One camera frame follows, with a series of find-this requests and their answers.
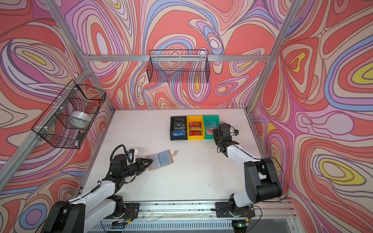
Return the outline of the black plastic storage bin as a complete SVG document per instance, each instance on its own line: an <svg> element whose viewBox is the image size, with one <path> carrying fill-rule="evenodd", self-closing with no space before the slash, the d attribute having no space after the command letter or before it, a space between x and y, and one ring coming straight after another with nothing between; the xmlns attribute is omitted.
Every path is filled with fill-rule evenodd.
<svg viewBox="0 0 373 233"><path fill-rule="evenodd" d="M170 140L187 140L187 118L186 116L171 116Z"/></svg>

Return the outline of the tan leather card holder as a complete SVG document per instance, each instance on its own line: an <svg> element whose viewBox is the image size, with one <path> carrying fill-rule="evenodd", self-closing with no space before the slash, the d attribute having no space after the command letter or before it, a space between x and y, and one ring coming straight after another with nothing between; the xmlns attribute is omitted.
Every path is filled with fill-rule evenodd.
<svg viewBox="0 0 373 233"><path fill-rule="evenodd" d="M156 170L174 163L173 154L170 150L164 150L159 153L147 155L146 158L152 160L149 170Z"/></svg>

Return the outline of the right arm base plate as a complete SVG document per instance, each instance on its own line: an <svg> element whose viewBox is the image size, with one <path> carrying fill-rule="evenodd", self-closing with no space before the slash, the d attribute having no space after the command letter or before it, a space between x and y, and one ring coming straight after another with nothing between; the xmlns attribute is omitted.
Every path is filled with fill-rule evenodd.
<svg viewBox="0 0 373 233"><path fill-rule="evenodd" d="M216 202L211 211L215 212L218 218L246 217L251 219L256 216L252 206L237 207L231 202Z"/></svg>

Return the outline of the yellow plastic storage bin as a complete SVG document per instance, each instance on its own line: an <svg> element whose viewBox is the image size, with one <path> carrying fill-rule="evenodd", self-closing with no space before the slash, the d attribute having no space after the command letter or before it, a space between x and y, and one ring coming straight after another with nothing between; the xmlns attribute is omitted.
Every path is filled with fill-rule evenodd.
<svg viewBox="0 0 373 233"><path fill-rule="evenodd" d="M187 116L187 139L204 140L205 127L203 116Z"/></svg>

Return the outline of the green plastic storage bin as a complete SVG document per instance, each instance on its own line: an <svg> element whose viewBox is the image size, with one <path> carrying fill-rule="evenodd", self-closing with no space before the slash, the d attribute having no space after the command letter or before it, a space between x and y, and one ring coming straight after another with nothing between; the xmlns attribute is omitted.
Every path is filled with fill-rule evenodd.
<svg viewBox="0 0 373 233"><path fill-rule="evenodd" d="M205 140L214 139L213 136L213 129L217 128L220 124L220 118L218 115L204 115L203 116L204 122L204 133L205 133Z"/></svg>

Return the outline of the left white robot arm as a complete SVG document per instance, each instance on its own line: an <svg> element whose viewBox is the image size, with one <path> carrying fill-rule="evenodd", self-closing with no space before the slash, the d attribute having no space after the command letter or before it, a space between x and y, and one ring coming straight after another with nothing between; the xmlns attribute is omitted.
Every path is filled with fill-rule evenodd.
<svg viewBox="0 0 373 233"><path fill-rule="evenodd" d="M123 154L110 161L109 171L97 186L85 194L68 202L53 205L48 217L37 232L42 233L87 233L96 224L111 216L112 218L136 217L123 203L123 197L116 195L126 178L136 178L153 163L152 159L137 158L128 165Z"/></svg>

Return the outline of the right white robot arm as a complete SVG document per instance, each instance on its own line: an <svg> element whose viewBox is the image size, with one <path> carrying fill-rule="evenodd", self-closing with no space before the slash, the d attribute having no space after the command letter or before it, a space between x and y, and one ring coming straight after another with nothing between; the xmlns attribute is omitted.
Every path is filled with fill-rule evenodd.
<svg viewBox="0 0 373 233"><path fill-rule="evenodd" d="M238 163L244 172L244 188L239 193L230 195L228 206L216 211L227 211L234 217L247 213L254 204L280 198L283 189L274 165L270 158L257 158L244 150L232 139L238 130L231 131L231 125L221 122L213 129L217 152Z"/></svg>

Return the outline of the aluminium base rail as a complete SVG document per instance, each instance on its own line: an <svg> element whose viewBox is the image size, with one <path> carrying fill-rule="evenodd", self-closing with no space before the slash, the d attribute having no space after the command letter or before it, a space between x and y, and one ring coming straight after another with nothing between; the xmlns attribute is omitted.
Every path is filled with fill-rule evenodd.
<svg viewBox="0 0 373 233"><path fill-rule="evenodd" d="M299 217L289 201L259 203L256 216L218 218L211 211L216 202L143 201L138 218L133 220L104 218L87 233L301 233Z"/></svg>

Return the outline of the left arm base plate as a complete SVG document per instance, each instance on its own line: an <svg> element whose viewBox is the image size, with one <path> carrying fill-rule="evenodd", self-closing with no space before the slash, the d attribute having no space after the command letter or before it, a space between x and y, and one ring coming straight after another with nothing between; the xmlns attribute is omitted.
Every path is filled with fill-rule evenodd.
<svg viewBox="0 0 373 233"><path fill-rule="evenodd" d="M125 203L116 205L114 212L106 218L133 220L138 218L139 203Z"/></svg>

